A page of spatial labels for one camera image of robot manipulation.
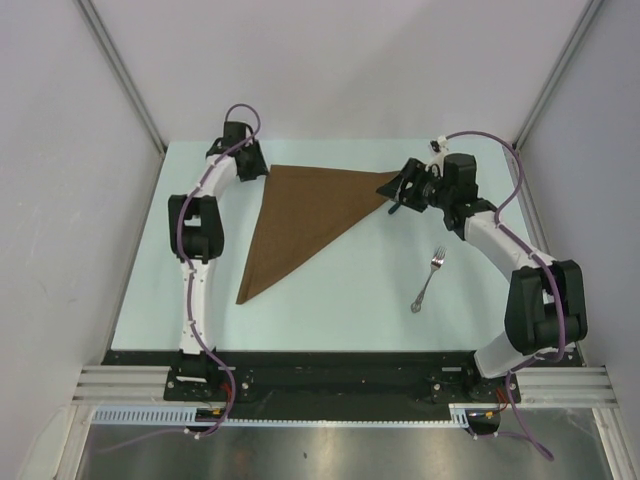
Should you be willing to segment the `gold spoon with dark handle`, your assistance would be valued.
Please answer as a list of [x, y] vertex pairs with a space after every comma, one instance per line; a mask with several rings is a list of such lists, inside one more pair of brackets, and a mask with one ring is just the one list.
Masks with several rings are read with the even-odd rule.
[[399, 209], [401, 208], [401, 204], [398, 202], [395, 202], [388, 210], [388, 214], [389, 215], [393, 215], [395, 214]]

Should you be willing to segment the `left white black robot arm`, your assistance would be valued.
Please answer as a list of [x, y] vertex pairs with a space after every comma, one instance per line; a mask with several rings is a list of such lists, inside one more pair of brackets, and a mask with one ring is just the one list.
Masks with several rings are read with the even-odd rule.
[[225, 120], [222, 135], [205, 154], [205, 169], [193, 189], [168, 199], [170, 245], [181, 266], [184, 320], [178, 360], [178, 382], [197, 398], [214, 397], [221, 387], [220, 367], [211, 358], [214, 346], [205, 326], [216, 261], [225, 246], [219, 203], [235, 180], [253, 181], [269, 174], [256, 139], [259, 129]]

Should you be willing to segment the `silver fork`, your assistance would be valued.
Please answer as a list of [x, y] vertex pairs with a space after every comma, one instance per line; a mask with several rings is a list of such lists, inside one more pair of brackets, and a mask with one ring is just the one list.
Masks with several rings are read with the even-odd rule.
[[426, 294], [426, 290], [434, 276], [434, 274], [436, 272], [438, 272], [445, 261], [445, 256], [446, 256], [446, 248], [444, 246], [438, 246], [434, 253], [433, 253], [433, 257], [431, 258], [430, 261], [430, 271], [429, 274], [421, 288], [421, 290], [419, 291], [419, 293], [417, 294], [416, 298], [414, 299], [414, 301], [411, 303], [410, 305], [410, 310], [413, 314], [417, 314], [421, 311], [422, 309], [422, 303], [424, 301], [424, 297]]

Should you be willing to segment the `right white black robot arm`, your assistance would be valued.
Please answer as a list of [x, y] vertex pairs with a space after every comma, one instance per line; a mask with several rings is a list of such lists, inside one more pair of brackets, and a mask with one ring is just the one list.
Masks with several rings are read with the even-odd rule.
[[479, 196], [476, 175], [474, 156], [440, 152], [429, 164], [409, 159], [377, 192], [417, 212], [441, 210], [446, 229], [508, 281], [504, 329], [475, 352], [475, 367], [461, 376], [463, 393], [484, 401], [496, 391], [497, 377], [583, 340], [588, 322], [580, 266], [539, 251], [500, 222], [497, 207]]

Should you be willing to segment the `brown cloth napkin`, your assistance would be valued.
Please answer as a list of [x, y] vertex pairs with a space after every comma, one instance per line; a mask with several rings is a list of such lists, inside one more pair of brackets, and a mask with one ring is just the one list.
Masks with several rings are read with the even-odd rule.
[[386, 199], [377, 189], [397, 173], [274, 165], [236, 303], [242, 305], [327, 247]]

